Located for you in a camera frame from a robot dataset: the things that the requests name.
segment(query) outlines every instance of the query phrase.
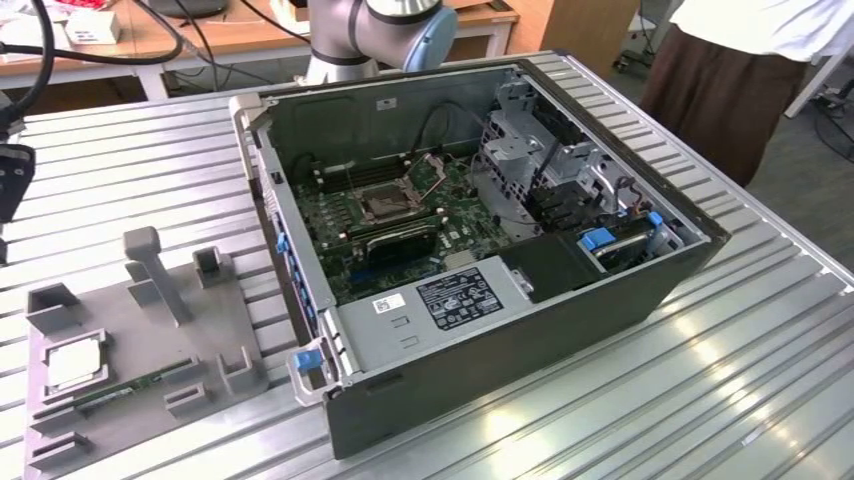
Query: barcode sticker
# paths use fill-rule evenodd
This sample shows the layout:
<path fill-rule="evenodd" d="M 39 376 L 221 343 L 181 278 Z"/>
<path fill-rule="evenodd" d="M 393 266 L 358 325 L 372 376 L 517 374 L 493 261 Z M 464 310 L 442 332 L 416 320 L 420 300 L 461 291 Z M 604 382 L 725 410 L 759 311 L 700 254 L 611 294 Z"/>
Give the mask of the barcode sticker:
<path fill-rule="evenodd" d="M 398 293 L 394 293 L 388 297 L 382 297 L 378 300 L 373 300 L 373 310 L 376 310 L 376 313 L 389 312 L 404 305 L 405 301 L 402 300 L 402 295 Z"/>

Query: motherboard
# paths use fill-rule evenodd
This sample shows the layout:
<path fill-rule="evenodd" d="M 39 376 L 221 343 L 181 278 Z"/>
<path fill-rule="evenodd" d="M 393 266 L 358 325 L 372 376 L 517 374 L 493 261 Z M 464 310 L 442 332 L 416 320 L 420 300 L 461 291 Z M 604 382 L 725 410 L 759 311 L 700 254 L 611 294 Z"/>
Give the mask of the motherboard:
<path fill-rule="evenodd" d="M 294 197 L 338 304 L 476 262 L 511 239 L 472 187 L 470 159 L 426 153 L 313 170 Z"/>

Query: aluminum extrusion table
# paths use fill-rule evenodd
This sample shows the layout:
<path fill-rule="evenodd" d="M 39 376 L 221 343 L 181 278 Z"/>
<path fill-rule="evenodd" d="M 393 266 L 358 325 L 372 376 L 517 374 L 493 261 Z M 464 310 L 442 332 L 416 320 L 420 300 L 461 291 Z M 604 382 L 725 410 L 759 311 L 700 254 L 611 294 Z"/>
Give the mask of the aluminum extrusion table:
<path fill-rule="evenodd" d="M 118 238 L 162 261 L 234 257 L 273 388 L 70 474 L 90 478 L 854 477 L 849 273 L 571 59 L 531 57 L 733 236 L 636 327 L 357 456 L 293 400 L 288 315 L 242 180 L 226 95 L 31 117 L 37 179 L 0 269 L 0 479 L 21 472 L 27 288 L 124 278 Z"/>

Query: electronic device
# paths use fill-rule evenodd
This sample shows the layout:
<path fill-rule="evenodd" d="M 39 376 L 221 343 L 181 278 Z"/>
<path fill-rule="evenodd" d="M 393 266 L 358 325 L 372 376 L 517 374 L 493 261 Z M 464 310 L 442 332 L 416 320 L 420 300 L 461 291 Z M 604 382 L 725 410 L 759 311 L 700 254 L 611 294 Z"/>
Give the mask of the electronic device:
<path fill-rule="evenodd" d="M 121 26 L 116 12 L 74 12 L 65 22 L 65 33 L 74 45 L 114 45 Z"/>
<path fill-rule="evenodd" d="M 230 111 L 336 458 L 640 322 L 728 238 L 524 60 Z"/>

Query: black cable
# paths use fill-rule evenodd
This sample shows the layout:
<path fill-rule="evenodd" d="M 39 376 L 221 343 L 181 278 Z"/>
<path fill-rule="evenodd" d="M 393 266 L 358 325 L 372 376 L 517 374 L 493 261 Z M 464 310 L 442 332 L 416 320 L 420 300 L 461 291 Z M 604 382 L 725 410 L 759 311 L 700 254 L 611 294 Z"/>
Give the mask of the black cable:
<path fill-rule="evenodd" d="M 298 173 L 296 169 L 298 168 L 302 159 L 306 159 L 309 162 L 314 162 L 314 154 L 310 152 L 302 152 L 293 157 L 293 160 L 290 160 L 290 173 L 288 174 L 290 178 L 296 178 L 296 175 Z"/>
<path fill-rule="evenodd" d="M 121 58 L 121 57 L 104 57 L 101 55 L 90 55 L 88 53 L 71 52 L 69 50 L 54 49 L 53 54 L 55 57 L 67 58 L 70 60 L 79 60 L 82 62 L 104 63 L 106 65 L 157 65 L 174 59 L 182 50 L 181 37 L 176 30 L 172 28 L 169 22 L 156 14 L 145 2 L 140 0 L 132 0 L 133 4 L 142 9 L 148 16 L 157 22 L 157 24 L 169 32 L 172 39 L 174 40 L 174 47 L 168 53 L 157 55 L 154 57 L 141 58 Z M 19 53 L 25 55 L 43 55 L 43 48 L 33 47 L 30 45 L 11 45 L 0 44 L 0 53 Z"/>
<path fill-rule="evenodd" d="M 225 78 L 222 79 L 222 83 L 217 87 L 217 90 L 221 90 L 222 88 L 225 88 L 225 85 L 228 85 L 228 80 L 230 80 L 230 74 L 234 73 L 233 65 L 228 65 L 228 66 L 232 67 L 232 69 L 228 70 L 228 73 L 225 74 Z"/>
<path fill-rule="evenodd" d="M 545 168 L 548 168 L 551 161 L 557 156 L 559 148 L 560 148 L 560 142 L 555 138 L 555 141 L 551 142 L 551 148 L 548 149 L 548 153 L 545 154 L 545 160 L 543 160 L 543 163 L 540 164 L 539 168 L 533 172 L 533 175 L 531 175 L 531 185 L 528 185 L 528 195 L 533 191 L 533 188 L 536 188 L 536 182 L 539 182 L 539 177 L 543 176 L 543 172 L 545 171 Z"/>
<path fill-rule="evenodd" d="M 35 100 L 50 81 L 50 74 L 53 73 L 53 55 L 55 50 L 53 43 L 53 24 L 50 23 L 50 17 L 42 0 L 31 0 L 31 6 L 38 16 L 43 55 L 41 56 L 41 68 L 38 69 L 35 81 L 21 99 L 9 107 L 10 110 L 7 111 L 9 115 L 6 117 L 9 123 L 17 121 L 23 116 L 23 112 L 35 104 Z"/>
<path fill-rule="evenodd" d="M 284 33 L 286 33 L 288 35 L 290 35 L 293 38 L 298 38 L 302 42 L 305 42 L 308 45 L 310 45 L 310 40 L 308 40 L 308 38 L 305 38 L 302 35 L 300 35 L 298 33 L 290 31 L 289 29 L 286 29 L 285 27 L 281 26 L 281 24 L 278 22 L 276 22 L 272 18 L 269 18 L 266 15 L 264 15 L 264 12 L 261 12 L 257 8 L 254 8 L 254 5 L 252 5 L 249 3 L 249 0 L 240 0 L 240 3 L 242 3 L 242 5 L 245 5 L 245 8 L 248 8 L 249 10 L 252 10 L 252 13 L 254 13 L 254 15 L 257 15 L 258 17 L 261 17 L 264 19 L 264 21 L 266 23 L 269 23 L 273 27 L 276 27 L 278 30 L 281 30 Z"/>
<path fill-rule="evenodd" d="M 196 73 L 184 73 L 184 72 L 172 72 L 172 73 L 174 73 L 174 75 L 180 75 L 181 77 L 192 78 L 201 75 L 201 73 L 204 73 L 206 69 L 208 67 L 201 67 Z"/>
<path fill-rule="evenodd" d="M 197 90 L 200 90 L 202 93 L 209 93 L 210 89 L 198 85 L 196 82 L 193 82 L 192 80 L 188 80 L 186 78 L 181 77 L 181 76 L 174 76 L 176 80 L 186 85 L 189 85 L 190 87 L 196 88 Z"/>
<path fill-rule="evenodd" d="M 645 39 L 644 51 L 652 58 L 655 58 L 655 55 L 657 54 L 657 52 L 652 49 L 652 39 L 649 38 L 649 33 L 645 31 L 645 23 L 644 23 L 645 17 L 643 16 L 643 2 L 644 0 L 640 0 L 640 4 L 637 6 L 637 16 L 640 17 L 640 32 L 643 32 L 643 38 Z"/>
<path fill-rule="evenodd" d="M 848 95 L 851 95 L 852 91 L 854 91 L 854 78 L 848 80 L 847 83 L 843 85 L 843 87 L 839 89 L 839 98 L 841 98 L 841 100 L 847 100 Z"/>
<path fill-rule="evenodd" d="M 441 110 L 442 108 L 446 108 L 448 106 L 456 108 L 460 112 L 468 114 L 472 120 L 477 123 L 477 125 L 480 125 L 481 128 L 485 128 L 485 123 L 474 112 L 472 112 L 468 108 L 462 107 L 453 100 L 442 100 L 441 102 L 436 103 L 432 107 L 429 107 L 429 110 L 426 111 L 426 115 L 424 116 L 424 120 L 421 121 L 421 125 L 417 129 L 417 135 L 414 137 L 414 141 L 412 142 L 412 148 L 409 149 L 409 157 L 414 155 L 414 152 L 417 151 L 417 147 L 420 147 L 421 145 L 421 141 L 424 139 L 424 132 L 426 131 L 426 125 L 429 124 L 429 120 L 432 119 L 432 116 L 436 114 L 438 110 Z"/>
<path fill-rule="evenodd" d="M 504 215 L 494 215 L 494 216 L 501 220 L 506 220 L 508 222 L 517 223 L 519 225 L 539 225 L 539 223 L 536 222 L 523 222 L 521 220 L 513 220 L 512 218 L 505 217 Z"/>
<path fill-rule="evenodd" d="M 854 159 L 851 158 L 851 151 L 854 150 L 854 137 L 848 134 L 848 132 L 844 130 L 844 128 L 841 127 L 841 125 L 839 125 L 836 123 L 836 120 L 833 119 L 832 115 L 829 115 L 829 113 L 820 107 L 820 105 L 817 104 L 812 104 L 815 106 L 815 111 L 817 114 L 820 114 L 820 116 L 823 116 L 827 121 L 832 124 L 832 126 L 836 128 L 836 130 L 839 130 L 839 132 L 841 133 L 841 135 L 847 138 L 848 142 L 851 142 L 851 150 L 848 150 L 848 153 L 840 152 L 836 147 L 827 141 L 827 139 L 824 138 L 824 136 L 821 135 L 821 131 L 820 128 L 817 127 L 817 120 L 820 118 L 819 115 L 815 115 L 813 119 L 812 119 L 812 129 L 815 130 L 815 136 L 817 137 L 817 140 L 824 144 L 824 146 L 832 151 L 832 153 L 835 153 L 836 155 L 839 155 L 839 157 L 847 161 L 854 163 Z"/>
<path fill-rule="evenodd" d="M 212 71 L 213 71 L 213 91 L 218 92 L 218 72 L 216 71 L 216 59 L 213 58 L 213 52 L 210 51 L 210 44 L 208 43 L 208 37 L 204 36 L 204 32 L 201 31 L 201 27 L 198 27 L 198 22 L 196 22 L 194 17 L 186 10 L 184 6 L 184 2 L 181 0 L 173 0 L 177 8 L 180 8 L 181 13 L 189 24 L 192 25 L 192 29 L 196 31 L 198 38 L 201 39 L 201 45 L 204 45 L 204 51 L 208 52 L 208 58 L 210 59 Z"/>
<path fill-rule="evenodd" d="M 272 80 L 266 80 L 264 77 L 258 77 L 253 73 L 249 73 L 245 70 L 240 70 L 237 67 L 233 67 L 230 65 L 222 65 L 221 63 L 213 63 L 206 58 L 204 58 L 201 55 L 197 55 L 197 57 L 201 59 L 202 62 L 206 62 L 208 65 L 216 66 L 216 68 L 218 68 L 221 70 L 228 70 L 229 72 L 234 72 L 234 73 L 238 73 L 240 75 L 245 75 L 246 77 L 253 78 L 254 80 L 260 80 L 266 85 L 274 85 L 276 84 L 276 82 L 273 82 Z"/>
<path fill-rule="evenodd" d="M 198 49 L 196 48 L 193 43 L 181 35 L 181 33 L 177 31 L 177 29 L 169 23 L 166 23 L 166 28 L 169 29 L 170 32 L 174 33 L 174 35 L 177 35 L 177 38 L 181 41 L 181 43 L 182 43 L 184 47 L 186 48 L 186 50 L 189 50 L 189 53 L 192 53 L 198 58 L 198 60 L 201 60 L 204 63 L 206 63 L 208 65 L 210 65 L 210 66 L 213 66 L 213 67 L 216 67 L 216 68 L 218 68 L 221 70 L 233 71 L 233 72 L 238 73 L 240 75 L 245 75 L 249 78 L 260 80 L 266 85 L 274 85 L 273 81 L 266 80 L 264 77 L 258 77 L 257 75 L 254 75 L 253 73 L 246 72 L 245 70 L 240 70 L 233 65 L 228 66 L 228 65 L 222 65 L 221 63 L 212 62 L 210 59 L 206 58 L 201 54 L 201 52 L 198 51 Z"/>

